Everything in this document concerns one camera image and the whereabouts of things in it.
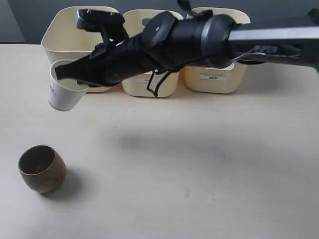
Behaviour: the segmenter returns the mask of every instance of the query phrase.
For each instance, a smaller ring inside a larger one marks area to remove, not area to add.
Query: paper cup
[[[87,85],[78,85],[75,79],[57,80],[55,67],[71,63],[72,60],[59,60],[52,64],[50,69],[50,105],[59,111],[69,111],[90,89]]]

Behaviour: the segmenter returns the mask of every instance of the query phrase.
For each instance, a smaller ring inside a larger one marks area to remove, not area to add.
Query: storage bin
[[[150,9],[137,9],[132,10],[123,15],[125,19],[124,28],[127,31],[128,35],[134,36],[143,31],[144,25],[142,21],[144,19],[150,19],[156,16],[157,14],[163,12],[164,10],[150,10]],[[176,18],[183,19],[182,15],[177,12],[169,11]],[[178,72],[172,73],[161,85],[159,88],[159,97],[167,97],[173,94],[177,88],[178,82]],[[147,72],[129,79],[126,79],[122,82],[123,89],[126,93],[131,96],[139,97],[154,97],[151,92],[148,92],[146,87],[150,80],[152,73]],[[163,77],[162,75],[154,75],[152,80],[151,88],[154,89],[156,83]]]
[[[213,10],[214,15],[229,15],[237,23],[250,23],[249,17],[245,13],[235,9],[197,7],[194,8],[193,11],[201,12],[208,9]],[[246,68],[246,65],[240,63],[233,63],[224,69],[186,67],[185,83],[189,88],[195,91],[229,94],[239,87]]]
[[[77,60],[89,55],[95,45],[102,42],[100,33],[76,28],[77,10],[83,8],[118,12],[108,6],[72,6],[58,12],[41,41],[51,64],[62,59]],[[89,92],[104,92],[110,88],[96,87]]]

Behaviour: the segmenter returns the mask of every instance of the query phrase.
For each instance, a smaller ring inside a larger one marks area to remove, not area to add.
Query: wooden cup
[[[48,145],[37,145],[21,156],[19,171],[32,190],[47,193],[59,188],[66,175],[61,156]]]

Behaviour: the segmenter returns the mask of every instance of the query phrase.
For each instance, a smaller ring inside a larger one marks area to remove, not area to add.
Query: tabletop
[[[40,45],[0,45],[1,239],[314,239],[319,235],[319,76],[249,66],[230,95],[179,82],[166,99],[120,86],[69,112],[48,103]],[[30,190],[17,167],[37,144],[67,166]]]

